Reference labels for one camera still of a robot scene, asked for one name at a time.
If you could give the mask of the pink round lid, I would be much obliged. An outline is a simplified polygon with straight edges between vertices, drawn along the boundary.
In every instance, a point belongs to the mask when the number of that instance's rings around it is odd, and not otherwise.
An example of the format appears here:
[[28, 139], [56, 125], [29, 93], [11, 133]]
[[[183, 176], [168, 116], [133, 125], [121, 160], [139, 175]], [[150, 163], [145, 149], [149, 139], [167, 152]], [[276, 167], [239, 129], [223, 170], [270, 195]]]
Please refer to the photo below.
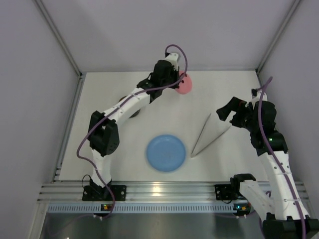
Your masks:
[[188, 73], [183, 77], [183, 79], [178, 84], [178, 88], [175, 89], [179, 94], [185, 95], [192, 90], [192, 80]]

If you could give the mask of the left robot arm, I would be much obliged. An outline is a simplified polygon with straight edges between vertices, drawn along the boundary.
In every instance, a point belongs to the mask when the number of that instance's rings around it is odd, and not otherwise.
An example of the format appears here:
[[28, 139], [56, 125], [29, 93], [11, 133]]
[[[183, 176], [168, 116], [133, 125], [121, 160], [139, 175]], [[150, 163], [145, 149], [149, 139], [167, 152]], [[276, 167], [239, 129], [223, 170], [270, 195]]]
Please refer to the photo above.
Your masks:
[[130, 94], [108, 110], [92, 113], [85, 138], [93, 154], [93, 159], [89, 161], [93, 166], [93, 174], [89, 185], [84, 187], [83, 201], [113, 200], [109, 155], [120, 144], [119, 128], [134, 113], [160, 97], [164, 89], [178, 88], [179, 58], [178, 53], [166, 53], [165, 58], [155, 64], [153, 72], [140, 81]]

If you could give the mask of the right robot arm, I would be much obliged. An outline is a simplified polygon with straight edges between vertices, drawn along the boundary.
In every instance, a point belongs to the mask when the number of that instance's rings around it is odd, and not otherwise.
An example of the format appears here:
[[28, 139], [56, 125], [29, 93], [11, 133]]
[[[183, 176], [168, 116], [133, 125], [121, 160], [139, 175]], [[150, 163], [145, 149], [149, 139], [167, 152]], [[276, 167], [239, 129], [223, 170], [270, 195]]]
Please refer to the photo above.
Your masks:
[[246, 102], [233, 97], [218, 109], [225, 121], [249, 131], [251, 143], [267, 174], [271, 194], [267, 196], [252, 174], [236, 174], [231, 179], [235, 193], [243, 196], [260, 217], [267, 239], [311, 239], [319, 232], [319, 221], [309, 215], [302, 204], [290, 170], [288, 147], [284, 136], [276, 130], [277, 111], [273, 103], [254, 98]]

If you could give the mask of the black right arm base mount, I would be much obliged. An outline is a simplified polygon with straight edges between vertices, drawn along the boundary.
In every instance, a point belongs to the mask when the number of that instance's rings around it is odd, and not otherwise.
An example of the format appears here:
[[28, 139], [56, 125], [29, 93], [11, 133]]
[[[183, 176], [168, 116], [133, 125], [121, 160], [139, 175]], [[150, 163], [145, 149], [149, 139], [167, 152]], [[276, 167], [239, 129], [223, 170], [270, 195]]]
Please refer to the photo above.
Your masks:
[[240, 198], [239, 194], [230, 184], [215, 184], [214, 189], [217, 201], [229, 204]]

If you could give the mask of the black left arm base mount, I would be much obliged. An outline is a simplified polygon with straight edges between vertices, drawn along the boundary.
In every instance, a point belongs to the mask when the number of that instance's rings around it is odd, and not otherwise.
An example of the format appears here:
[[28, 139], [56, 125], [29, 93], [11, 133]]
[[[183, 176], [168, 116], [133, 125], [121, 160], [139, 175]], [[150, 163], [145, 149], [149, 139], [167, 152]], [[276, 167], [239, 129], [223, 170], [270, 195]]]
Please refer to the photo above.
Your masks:
[[82, 194], [82, 201], [125, 201], [126, 200], [126, 192], [127, 187], [126, 185], [111, 185], [110, 187], [113, 196], [109, 192], [109, 190], [104, 187], [100, 186], [90, 186], [87, 185], [84, 187], [83, 194]]

